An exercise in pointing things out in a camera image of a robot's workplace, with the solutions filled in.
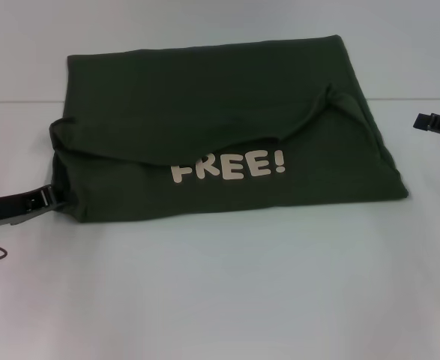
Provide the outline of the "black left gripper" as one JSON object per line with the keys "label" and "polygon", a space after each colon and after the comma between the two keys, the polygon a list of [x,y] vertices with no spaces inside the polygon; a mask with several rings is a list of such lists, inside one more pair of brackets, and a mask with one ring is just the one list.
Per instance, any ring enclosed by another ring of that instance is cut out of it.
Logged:
{"label": "black left gripper", "polygon": [[64,208],[64,196],[52,185],[28,193],[0,197],[0,226],[18,225]]}

